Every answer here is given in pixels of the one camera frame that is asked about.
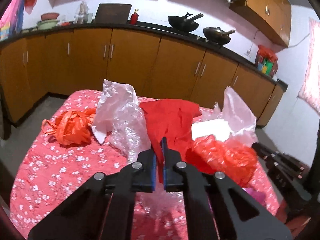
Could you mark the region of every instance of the silver screw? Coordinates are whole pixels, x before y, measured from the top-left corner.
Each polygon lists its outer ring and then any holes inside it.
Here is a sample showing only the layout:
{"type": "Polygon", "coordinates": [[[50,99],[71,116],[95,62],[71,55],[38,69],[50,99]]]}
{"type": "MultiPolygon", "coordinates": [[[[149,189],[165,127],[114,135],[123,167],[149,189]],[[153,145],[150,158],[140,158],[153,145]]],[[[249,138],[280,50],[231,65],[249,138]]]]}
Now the silver screw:
{"type": "Polygon", "coordinates": [[[224,179],[225,178],[225,175],[222,171],[217,171],[214,176],[217,178],[217,179],[224,179]]]}
{"type": "Polygon", "coordinates": [[[93,177],[96,180],[102,180],[104,178],[104,174],[102,172],[97,172],[93,177]]]}
{"type": "Polygon", "coordinates": [[[140,162],[132,163],[132,167],[134,169],[140,169],[142,167],[142,163],[140,163],[140,162]]]}
{"type": "Polygon", "coordinates": [[[184,169],[187,166],[187,164],[185,162],[177,162],[176,165],[180,169],[184,169]]]}

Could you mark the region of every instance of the cutting board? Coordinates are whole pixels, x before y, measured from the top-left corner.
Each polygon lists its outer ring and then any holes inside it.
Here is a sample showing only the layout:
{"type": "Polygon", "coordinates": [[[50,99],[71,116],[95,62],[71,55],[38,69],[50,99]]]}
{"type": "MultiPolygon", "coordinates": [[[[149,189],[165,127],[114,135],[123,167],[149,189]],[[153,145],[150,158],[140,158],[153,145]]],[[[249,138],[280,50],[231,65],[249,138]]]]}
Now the cutting board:
{"type": "Polygon", "coordinates": [[[131,7],[131,4],[101,3],[94,18],[94,23],[126,24],[131,7]]]}

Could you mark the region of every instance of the tablecloth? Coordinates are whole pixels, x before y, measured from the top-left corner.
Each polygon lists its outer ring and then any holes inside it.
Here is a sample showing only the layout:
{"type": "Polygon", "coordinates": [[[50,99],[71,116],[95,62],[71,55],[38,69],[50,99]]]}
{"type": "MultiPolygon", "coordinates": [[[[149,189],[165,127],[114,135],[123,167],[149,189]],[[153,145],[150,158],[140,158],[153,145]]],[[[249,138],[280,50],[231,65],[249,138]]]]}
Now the tablecloth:
{"type": "MultiPolygon", "coordinates": [[[[96,107],[100,91],[81,90],[73,93],[51,118],[63,111],[96,107]]],[[[139,102],[154,99],[138,97],[139,102]]],[[[200,108],[211,113],[211,109],[200,108]]],[[[201,121],[201,116],[194,122],[201,121]]],[[[22,161],[15,178],[11,199],[10,219],[27,238],[29,231],[63,200],[79,188],[97,171],[118,172],[126,165],[126,158],[108,140],[100,145],[92,138],[84,147],[61,147],[52,136],[40,132],[22,161]]],[[[276,194],[263,168],[258,163],[250,181],[257,191],[267,195],[266,208],[273,215],[279,207],[276,194]]],[[[151,217],[136,201],[132,226],[132,240],[188,239],[184,210],[172,209],[161,217],[151,217]]]]}

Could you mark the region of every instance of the black countertop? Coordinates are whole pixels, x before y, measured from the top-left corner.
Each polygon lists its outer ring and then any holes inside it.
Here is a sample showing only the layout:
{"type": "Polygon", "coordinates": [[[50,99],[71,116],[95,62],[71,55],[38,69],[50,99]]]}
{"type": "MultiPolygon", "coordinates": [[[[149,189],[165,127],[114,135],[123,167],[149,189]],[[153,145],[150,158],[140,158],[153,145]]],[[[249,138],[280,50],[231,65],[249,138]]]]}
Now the black countertop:
{"type": "Polygon", "coordinates": [[[161,36],[171,37],[182,41],[187,41],[192,44],[198,45],[200,47],[203,47],[205,49],[211,50],[221,56],[224,56],[226,58],[229,58],[231,60],[234,60],[241,65],[249,68],[252,71],[255,71],[257,74],[261,75],[263,78],[267,79],[268,81],[272,82],[275,85],[281,86],[284,92],[286,92],[288,88],[288,84],[285,82],[278,80],[274,81],[269,76],[263,74],[261,71],[259,71],[252,62],[245,59],[244,57],[240,56],[239,54],[233,52],[230,49],[227,49],[225,47],[222,47],[216,43],[206,42],[205,38],[196,36],[191,33],[182,33],[179,31],[176,31],[175,29],[163,25],[158,24],[152,24],[152,23],[145,23],[145,22],[137,22],[136,25],[130,25],[130,24],[77,24],[77,25],[69,25],[69,26],[57,26],[49,30],[37,30],[37,31],[30,31],[28,33],[20,33],[16,35],[12,35],[8,39],[0,42],[0,47],[5,46],[6,44],[9,44],[13,41],[16,41],[21,38],[26,38],[29,36],[34,35],[46,35],[58,31],[63,30],[70,30],[70,29],[80,29],[80,28],[119,28],[119,29],[131,29],[131,30],[139,30],[139,31],[145,31],[150,33],[156,33],[161,36]]]}

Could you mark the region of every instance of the wall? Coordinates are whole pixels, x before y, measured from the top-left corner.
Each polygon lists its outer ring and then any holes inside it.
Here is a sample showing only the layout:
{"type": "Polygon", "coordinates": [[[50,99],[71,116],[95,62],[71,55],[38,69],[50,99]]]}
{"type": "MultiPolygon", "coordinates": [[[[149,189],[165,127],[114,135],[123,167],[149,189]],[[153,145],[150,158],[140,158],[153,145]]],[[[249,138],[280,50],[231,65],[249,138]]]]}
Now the wall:
{"type": "Polygon", "coordinates": [[[280,151],[311,165],[316,150],[319,116],[297,98],[308,66],[310,38],[305,37],[309,34],[309,17],[319,20],[313,9],[292,6],[289,48],[277,53],[277,76],[289,87],[264,130],[280,151]]]}
{"type": "MultiPolygon", "coordinates": [[[[74,20],[75,12],[82,0],[38,0],[31,15],[24,14],[23,28],[30,28],[40,20],[40,15],[45,12],[55,11],[61,14],[66,20],[74,20]]],[[[271,47],[272,43],[261,32],[258,32],[255,44],[252,46],[257,29],[242,17],[229,10],[226,0],[85,0],[89,7],[89,12],[93,17],[100,3],[129,3],[134,8],[139,9],[139,21],[156,23],[169,26],[167,17],[169,15],[183,16],[187,12],[194,15],[204,14],[198,19],[199,27],[193,33],[204,37],[203,28],[214,26],[221,27],[222,30],[229,31],[236,29],[232,34],[232,41],[225,47],[246,57],[252,62],[255,60],[258,47],[256,44],[263,44],[271,47]],[[252,46],[250,56],[247,51],[252,46]]]]}

